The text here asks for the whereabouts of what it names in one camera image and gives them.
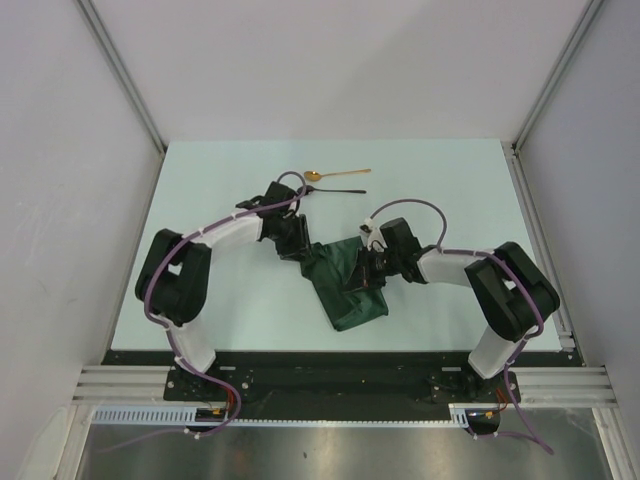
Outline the dark green cloth napkin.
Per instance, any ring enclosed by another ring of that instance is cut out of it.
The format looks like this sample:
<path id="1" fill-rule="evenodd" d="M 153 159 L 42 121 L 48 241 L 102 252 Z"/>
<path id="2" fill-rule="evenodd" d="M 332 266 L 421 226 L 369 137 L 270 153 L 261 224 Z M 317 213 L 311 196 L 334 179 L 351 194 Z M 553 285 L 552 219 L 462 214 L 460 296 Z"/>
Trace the dark green cloth napkin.
<path id="1" fill-rule="evenodd" d="M 301 275 L 309 280 L 332 328 L 343 332 L 387 316 L 389 308 L 380 289 L 347 291 L 346 283 L 354 272 L 359 237 L 329 244 L 314 243 L 309 255 L 300 262 Z"/>

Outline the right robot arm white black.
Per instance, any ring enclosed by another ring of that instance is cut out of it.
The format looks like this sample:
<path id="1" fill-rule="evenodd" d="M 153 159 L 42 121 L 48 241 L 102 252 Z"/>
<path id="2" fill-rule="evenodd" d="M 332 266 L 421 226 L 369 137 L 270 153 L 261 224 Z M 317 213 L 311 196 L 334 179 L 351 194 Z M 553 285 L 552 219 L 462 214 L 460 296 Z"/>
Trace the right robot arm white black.
<path id="1" fill-rule="evenodd" d="M 522 247 L 505 242 L 494 250 L 422 246 L 403 218 L 359 227 L 364 246 L 346 282 L 348 291 L 382 288 L 399 275 L 408 283 L 450 284 L 473 291 L 486 319 L 461 376 L 463 393 L 484 401 L 497 389 L 496 375 L 515 362 L 528 340 L 541 335 L 561 304 L 559 294 Z"/>

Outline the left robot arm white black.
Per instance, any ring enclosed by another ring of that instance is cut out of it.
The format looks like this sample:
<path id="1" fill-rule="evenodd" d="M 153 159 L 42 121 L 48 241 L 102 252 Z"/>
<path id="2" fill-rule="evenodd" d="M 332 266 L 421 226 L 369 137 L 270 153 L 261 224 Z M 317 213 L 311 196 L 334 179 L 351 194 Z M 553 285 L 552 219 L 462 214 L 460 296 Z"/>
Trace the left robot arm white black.
<path id="1" fill-rule="evenodd" d="M 190 234 L 158 231 L 144 260 L 134 293 L 148 320 L 161 326 L 177 364 L 189 371 L 186 387 L 197 398 L 214 397 L 220 374 L 200 313 L 213 263 L 235 249 L 271 240 L 280 259 L 300 262 L 310 254 L 306 217 L 298 213 L 308 186 L 294 190 L 281 181 L 263 195 L 238 203 L 226 217 Z"/>

